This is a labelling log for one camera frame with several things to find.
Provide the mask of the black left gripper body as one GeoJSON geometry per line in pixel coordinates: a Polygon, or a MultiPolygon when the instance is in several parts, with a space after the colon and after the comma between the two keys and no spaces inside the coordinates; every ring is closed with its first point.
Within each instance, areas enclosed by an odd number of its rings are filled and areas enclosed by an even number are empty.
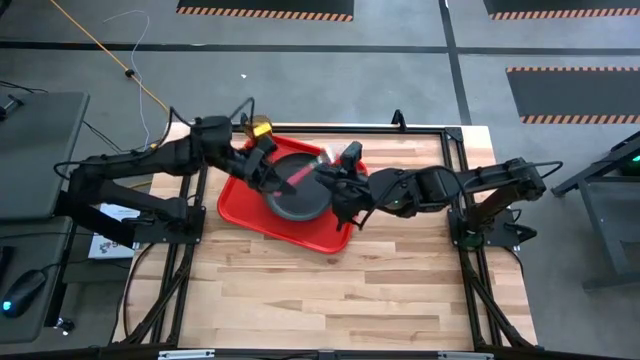
{"type": "Polygon", "coordinates": [[[275,189],[276,184],[266,184],[264,175],[268,167],[272,167],[269,157],[263,156],[255,145],[243,148],[246,161],[243,166],[244,181],[251,189],[275,189]]]}

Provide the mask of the silver frame bracket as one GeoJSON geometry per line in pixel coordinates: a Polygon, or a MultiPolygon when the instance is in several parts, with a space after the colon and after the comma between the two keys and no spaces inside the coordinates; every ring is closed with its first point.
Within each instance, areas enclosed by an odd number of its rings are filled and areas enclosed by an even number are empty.
{"type": "Polygon", "coordinates": [[[457,351],[440,351],[437,356],[438,360],[495,360],[494,355],[490,353],[479,352],[457,352],[457,351]]]}
{"type": "Polygon", "coordinates": [[[214,349],[189,349],[161,351],[157,360],[214,360],[214,349]]]}

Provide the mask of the black aluminium table frame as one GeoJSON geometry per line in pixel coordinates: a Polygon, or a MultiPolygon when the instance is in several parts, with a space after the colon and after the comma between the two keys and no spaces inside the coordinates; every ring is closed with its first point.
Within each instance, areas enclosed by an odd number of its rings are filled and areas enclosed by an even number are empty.
{"type": "MultiPolygon", "coordinates": [[[[425,134],[289,136],[318,147],[360,141],[369,171],[453,163],[441,138],[425,134]]],[[[178,337],[181,348],[472,350],[459,253],[446,210],[398,219],[376,212],[345,249],[325,255],[222,220],[218,195],[227,176],[209,170],[204,239],[195,246],[178,337]]],[[[158,244],[138,262],[126,301],[131,330],[156,301],[169,249],[158,244]]],[[[487,249],[493,294],[529,342],[536,334],[520,267],[487,249]]]]}

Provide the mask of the white printed booklet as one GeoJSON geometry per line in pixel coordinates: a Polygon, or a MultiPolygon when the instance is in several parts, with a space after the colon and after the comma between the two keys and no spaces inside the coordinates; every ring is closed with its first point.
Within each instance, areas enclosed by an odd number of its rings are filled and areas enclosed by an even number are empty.
{"type": "MultiPolygon", "coordinates": [[[[125,218],[134,218],[140,214],[138,210],[112,204],[102,204],[100,206],[100,211],[119,221],[122,221],[125,218]]],[[[94,260],[132,258],[138,248],[138,243],[134,243],[132,248],[129,248],[95,233],[89,248],[88,258],[94,260]]]]}

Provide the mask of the red plastic tray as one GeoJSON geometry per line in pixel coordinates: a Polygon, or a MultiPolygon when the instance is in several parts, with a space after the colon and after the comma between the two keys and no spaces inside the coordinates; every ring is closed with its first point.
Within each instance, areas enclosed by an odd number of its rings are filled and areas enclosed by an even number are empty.
{"type": "Polygon", "coordinates": [[[325,254],[343,250],[352,237],[354,226],[336,230],[336,216],[329,209],[319,217],[303,222],[275,215],[264,196],[234,177],[227,180],[217,203],[219,215],[225,221],[246,229],[325,254]]]}

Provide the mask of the black hazard-striped floor mat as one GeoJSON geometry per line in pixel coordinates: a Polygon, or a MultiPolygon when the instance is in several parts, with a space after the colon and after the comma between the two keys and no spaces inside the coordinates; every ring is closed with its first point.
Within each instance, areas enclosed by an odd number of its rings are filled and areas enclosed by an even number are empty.
{"type": "Polygon", "coordinates": [[[483,0],[492,20],[640,16],[640,0],[483,0]]]}
{"type": "Polygon", "coordinates": [[[351,22],[354,0],[179,0],[181,15],[351,22]]]}
{"type": "Polygon", "coordinates": [[[524,124],[640,124],[638,67],[509,67],[524,124]]]}

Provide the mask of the dark grey round plate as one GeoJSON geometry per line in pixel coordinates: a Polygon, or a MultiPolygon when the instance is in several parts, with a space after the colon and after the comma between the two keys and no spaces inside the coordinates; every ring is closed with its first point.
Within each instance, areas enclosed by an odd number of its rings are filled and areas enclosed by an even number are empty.
{"type": "MultiPolygon", "coordinates": [[[[275,171],[278,175],[288,179],[309,165],[316,157],[309,153],[292,153],[275,161],[275,171]]],[[[311,171],[294,185],[295,194],[264,196],[264,201],[277,216],[295,222],[313,220],[330,207],[331,193],[315,178],[311,171]]]]}

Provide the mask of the grey side desk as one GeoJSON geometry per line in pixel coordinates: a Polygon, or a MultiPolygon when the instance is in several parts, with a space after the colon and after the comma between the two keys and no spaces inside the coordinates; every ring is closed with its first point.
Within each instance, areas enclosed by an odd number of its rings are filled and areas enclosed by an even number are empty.
{"type": "Polygon", "coordinates": [[[0,102],[0,222],[53,215],[90,96],[84,92],[9,95],[0,102]]]}

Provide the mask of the amber ribbed glass cup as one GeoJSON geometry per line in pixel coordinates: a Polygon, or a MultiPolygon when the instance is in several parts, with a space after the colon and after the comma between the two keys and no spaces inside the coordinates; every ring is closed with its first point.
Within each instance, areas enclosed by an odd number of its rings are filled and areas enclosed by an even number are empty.
{"type": "Polygon", "coordinates": [[[266,115],[253,115],[248,117],[243,114],[241,117],[241,125],[244,133],[251,139],[268,135],[272,132],[271,120],[266,115]]]}

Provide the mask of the grey mouse desk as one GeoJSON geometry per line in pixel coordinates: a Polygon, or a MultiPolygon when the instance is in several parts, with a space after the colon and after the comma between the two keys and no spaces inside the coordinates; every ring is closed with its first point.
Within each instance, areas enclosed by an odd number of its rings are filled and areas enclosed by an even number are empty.
{"type": "Polygon", "coordinates": [[[13,249],[6,268],[0,268],[0,344],[32,342],[45,327],[59,278],[57,263],[62,261],[70,237],[72,221],[64,217],[0,225],[0,247],[13,249]],[[31,305],[17,318],[6,317],[3,297],[11,285],[27,271],[42,268],[46,281],[31,305]]]}

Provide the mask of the pink plastic utensil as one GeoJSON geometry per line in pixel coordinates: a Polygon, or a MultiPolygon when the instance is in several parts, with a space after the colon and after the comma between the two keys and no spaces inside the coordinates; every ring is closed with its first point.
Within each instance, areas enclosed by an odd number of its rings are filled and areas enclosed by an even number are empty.
{"type": "Polygon", "coordinates": [[[296,187],[294,194],[296,195],[298,186],[313,173],[315,167],[329,161],[330,157],[326,153],[317,156],[309,153],[292,153],[278,159],[274,166],[284,181],[296,187]]]}

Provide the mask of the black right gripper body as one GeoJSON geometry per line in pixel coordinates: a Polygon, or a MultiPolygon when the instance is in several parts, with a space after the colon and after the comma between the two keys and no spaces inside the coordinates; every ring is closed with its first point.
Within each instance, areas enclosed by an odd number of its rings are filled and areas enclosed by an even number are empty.
{"type": "Polygon", "coordinates": [[[326,186],[331,192],[332,211],[336,216],[356,216],[362,210],[362,174],[329,171],[326,174],[326,186]]]}

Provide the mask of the black computer mouse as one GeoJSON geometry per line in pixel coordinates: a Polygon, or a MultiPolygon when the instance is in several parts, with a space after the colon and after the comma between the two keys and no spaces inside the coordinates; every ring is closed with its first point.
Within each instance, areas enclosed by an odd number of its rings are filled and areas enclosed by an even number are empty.
{"type": "Polygon", "coordinates": [[[44,287],[47,277],[42,270],[28,270],[19,276],[0,300],[0,312],[7,318],[22,316],[44,287]]]}

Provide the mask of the black metal stand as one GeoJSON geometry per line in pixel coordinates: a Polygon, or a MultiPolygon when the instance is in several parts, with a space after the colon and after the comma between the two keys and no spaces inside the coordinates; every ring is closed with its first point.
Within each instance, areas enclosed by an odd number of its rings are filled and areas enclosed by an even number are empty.
{"type": "Polygon", "coordinates": [[[626,251],[629,246],[640,246],[640,131],[551,192],[562,197],[573,190],[580,193],[613,270],[611,275],[585,281],[583,289],[640,285],[640,260],[632,261],[626,251]]]}

